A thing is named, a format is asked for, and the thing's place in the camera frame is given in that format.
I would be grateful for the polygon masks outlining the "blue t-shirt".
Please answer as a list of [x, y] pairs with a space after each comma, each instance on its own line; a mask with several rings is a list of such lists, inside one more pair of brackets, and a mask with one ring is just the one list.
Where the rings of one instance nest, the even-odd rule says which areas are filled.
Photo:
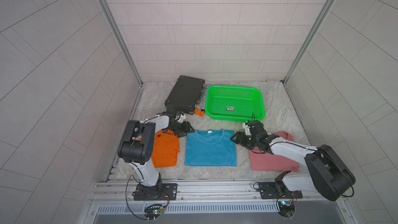
[[185, 162], [193, 167], [237, 166], [236, 144], [232, 130], [196, 130], [187, 134]]

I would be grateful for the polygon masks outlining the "orange t-shirt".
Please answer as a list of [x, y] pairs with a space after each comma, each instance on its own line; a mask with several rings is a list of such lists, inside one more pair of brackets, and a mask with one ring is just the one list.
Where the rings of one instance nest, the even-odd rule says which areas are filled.
[[155, 133], [152, 162], [155, 168], [177, 166], [180, 152], [179, 138], [174, 132], [163, 129]]

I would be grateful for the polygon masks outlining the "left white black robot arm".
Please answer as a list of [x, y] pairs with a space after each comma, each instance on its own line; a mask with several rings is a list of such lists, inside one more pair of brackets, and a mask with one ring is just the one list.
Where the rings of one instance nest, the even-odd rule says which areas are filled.
[[129, 120], [118, 145], [118, 157], [132, 165], [140, 178], [139, 184], [146, 190], [159, 191], [162, 185], [161, 175], [156, 171], [151, 158], [155, 134], [162, 130], [171, 130], [177, 137], [195, 131], [192, 125], [185, 121], [183, 113], [177, 116], [157, 114], [142, 121]]

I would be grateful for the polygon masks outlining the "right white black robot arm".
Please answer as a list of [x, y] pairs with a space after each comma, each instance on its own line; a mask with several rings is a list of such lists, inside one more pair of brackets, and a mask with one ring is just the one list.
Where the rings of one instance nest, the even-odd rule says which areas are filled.
[[236, 132], [231, 141], [254, 154], [285, 157], [303, 166], [296, 172], [285, 170], [273, 183], [255, 183], [254, 189], [263, 199], [300, 198], [300, 192], [312, 191], [330, 201], [345, 196], [356, 183], [354, 174], [328, 145], [306, 146], [288, 141], [276, 134], [268, 134], [260, 121], [247, 121], [244, 131]]

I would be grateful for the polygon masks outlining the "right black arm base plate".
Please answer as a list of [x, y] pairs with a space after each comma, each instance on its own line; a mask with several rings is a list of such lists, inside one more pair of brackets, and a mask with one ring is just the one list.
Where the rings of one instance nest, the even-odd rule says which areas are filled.
[[300, 191], [290, 191], [280, 181], [274, 182], [256, 182], [253, 184], [254, 189], [260, 193], [261, 199], [302, 199], [303, 195]]

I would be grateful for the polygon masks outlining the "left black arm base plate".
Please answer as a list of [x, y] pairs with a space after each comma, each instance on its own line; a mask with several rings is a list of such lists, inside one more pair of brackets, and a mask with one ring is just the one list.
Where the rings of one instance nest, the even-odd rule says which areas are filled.
[[138, 184], [134, 192], [134, 201], [170, 201], [176, 200], [178, 184], [144, 186]]

